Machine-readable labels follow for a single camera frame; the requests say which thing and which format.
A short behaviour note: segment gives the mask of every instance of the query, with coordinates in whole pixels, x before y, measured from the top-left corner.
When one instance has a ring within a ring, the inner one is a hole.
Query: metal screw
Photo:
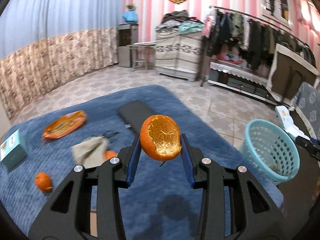
[[[244,166],[239,166],[239,167],[238,167],[238,170],[239,170],[240,172],[244,173],[244,172],[247,171],[247,168],[244,167]]]
[[[119,161],[120,161],[120,159],[118,157],[113,157],[113,158],[110,159],[110,162],[112,164],[117,164]]]
[[[83,169],[83,167],[82,167],[81,165],[77,165],[77,166],[75,166],[75,167],[73,168],[73,170],[74,170],[75,172],[80,172],[80,171],[82,171],[82,169]]]
[[[203,158],[201,161],[203,164],[210,164],[211,163],[211,160],[209,158]]]

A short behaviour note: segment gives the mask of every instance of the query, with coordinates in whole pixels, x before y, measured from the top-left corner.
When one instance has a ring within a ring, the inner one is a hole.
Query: beige floral fabric
[[[117,63],[116,28],[34,42],[0,61],[0,100],[9,119],[59,84]]]

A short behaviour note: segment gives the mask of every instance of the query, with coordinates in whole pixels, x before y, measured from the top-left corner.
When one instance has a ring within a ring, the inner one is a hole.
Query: blue curtain
[[[43,38],[116,27],[123,0],[10,0],[0,16],[0,60]]]

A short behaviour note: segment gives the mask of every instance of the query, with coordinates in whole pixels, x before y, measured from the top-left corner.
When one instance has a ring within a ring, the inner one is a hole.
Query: blue plastic bag
[[[122,17],[126,23],[138,22],[138,14],[135,11],[126,11]]]

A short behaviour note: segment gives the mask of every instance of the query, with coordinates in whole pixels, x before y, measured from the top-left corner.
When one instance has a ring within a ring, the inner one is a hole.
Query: basket rim
[[[277,131],[279,132],[279,134],[283,137],[287,137],[289,138],[289,140],[286,142],[289,145],[291,151],[292,151],[292,154],[295,158],[295,161],[296,161],[296,168],[292,171],[292,173],[289,175],[289,176],[283,176],[283,175],[280,175],[278,173],[276,173],[275,171],[273,171],[272,169],[270,169],[261,159],[260,157],[258,156],[258,154],[256,153],[256,151],[254,150],[254,147],[253,147],[253,144],[250,140],[250,127],[256,123],[260,123],[260,124],[266,124],[267,126],[273,126],[273,127],[276,127]],[[290,179],[294,178],[298,171],[299,171],[299,168],[300,168],[300,156],[299,156],[299,153],[298,153],[298,149],[297,147],[295,146],[295,143],[292,141],[291,137],[289,135],[287,135],[287,133],[282,130],[279,126],[275,125],[274,123],[271,123],[267,120],[263,120],[263,119],[254,119],[254,120],[251,120],[245,127],[245,130],[244,130],[244,143],[247,145],[248,149],[250,150],[252,154],[252,158],[257,162],[259,163],[259,165],[261,165],[263,167],[263,169],[265,171],[268,171],[269,175],[272,176],[273,178],[271,179],[275,179],[275,180],[278,180],[279,182],[286,182],[286,181],[289,181]]]

